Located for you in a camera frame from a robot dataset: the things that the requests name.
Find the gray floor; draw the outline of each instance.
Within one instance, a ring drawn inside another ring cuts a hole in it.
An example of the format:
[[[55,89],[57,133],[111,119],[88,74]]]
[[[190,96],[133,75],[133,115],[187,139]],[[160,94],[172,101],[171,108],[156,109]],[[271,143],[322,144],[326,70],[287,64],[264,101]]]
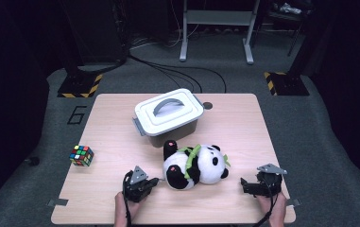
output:
[[[255,63],[247,65],[242,47],[244,36],[228,33],[192,40],[187,62],[179,62],[180,44],[173,47],[150,44],[130,52],[145,61],[215,70],[226,81],[228,93],[257,95],[279,162],[289,173],[284,178],[290,195],[302,202],[296,208],[297,220],[289,226],[360,226],[360,170],[334,136],[314,83],[302,76],[309,96],[272,96],[267,88],[264,72],[286,72],[302,37],[293,55],[286,57],[290,38],[262,32],[252,48]],[[203,93],[224,92],[223,82],[216,74],[179,70],[197,80]],[[70,165],[67,152],[79,141],[98,94],[165,93],[178,88],[164,74],[133,60],[104,74],[94,97],[57,97],[64,78],[63,70],[48,78],[50,94],[43,137],[31,154],[39,156],[41,163],[38,166],[23,163],[0,190],[0,226],[54,226],[50,221],[53,207],[46,204],[59,197]],[[188,82],[177,81],[181,87],[192,90]],[[194,86],[194,93],[199,93]],[[82,123],[67,125],[76,106],[86,106],[78,110],[84,114]]]

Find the stuffed panda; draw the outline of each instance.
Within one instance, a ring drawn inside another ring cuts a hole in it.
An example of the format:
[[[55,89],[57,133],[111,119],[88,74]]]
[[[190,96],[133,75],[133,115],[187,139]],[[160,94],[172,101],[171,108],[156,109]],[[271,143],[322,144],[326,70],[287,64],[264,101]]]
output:
[[[227,178],[227,155],[216,145],[197,145],[178,149],[175,140],[163,146],[163,175],[173,189],[187,190],[197,183],[213,184]]]

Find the hand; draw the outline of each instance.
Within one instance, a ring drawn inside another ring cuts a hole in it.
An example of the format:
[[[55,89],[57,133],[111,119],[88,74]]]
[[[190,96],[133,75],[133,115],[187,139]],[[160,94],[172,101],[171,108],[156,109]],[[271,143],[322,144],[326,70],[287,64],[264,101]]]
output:
[[[259,201],[262,211],[264,213],[267,213],[271,207],[270,198],[265,196],[256,196],[256,198]],[[271,216],[268,220],[268,223],[271,227],[283,227],[283,221],[285,219],[286,213],[286,197],[283,192],[280,192],[277,195],[273,196],[273,202],[276,200],[276,198],[277,201],[274,204],[273,210],[271,211]]]
[[[145,203],[146,198],[147,197],[140,202],[128,201],[131,219],[135,218],[138,210],[141,209],[142,205]],[[122,192],[118,192],[117,195],[115,195],[114,227],[127,227],[127,209]]]

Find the rubik's cube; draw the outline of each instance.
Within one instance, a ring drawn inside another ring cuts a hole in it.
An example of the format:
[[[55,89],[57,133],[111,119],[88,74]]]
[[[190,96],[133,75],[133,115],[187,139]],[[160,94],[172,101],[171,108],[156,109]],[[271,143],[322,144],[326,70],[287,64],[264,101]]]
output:
[[[94,152],[87,146],[76,145],[71,151],[70,160],[76,166],[90,166]]]

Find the panda ear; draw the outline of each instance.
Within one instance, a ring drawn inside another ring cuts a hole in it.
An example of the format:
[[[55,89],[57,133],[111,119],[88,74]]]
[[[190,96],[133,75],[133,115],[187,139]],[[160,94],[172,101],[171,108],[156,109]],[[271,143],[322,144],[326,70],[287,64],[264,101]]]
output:
[[[217,146],[217,145],[212,145],[212,147],[213,147],[213,148],[216,148],[218,151],[221,151],[221,150],[220,150],[220,147]]]
[[[223,172],[223,174],[221,174],[221,179],[224,179],[228,176],[229,176],[229,171],[226,168],[224,168],[224,172]]]

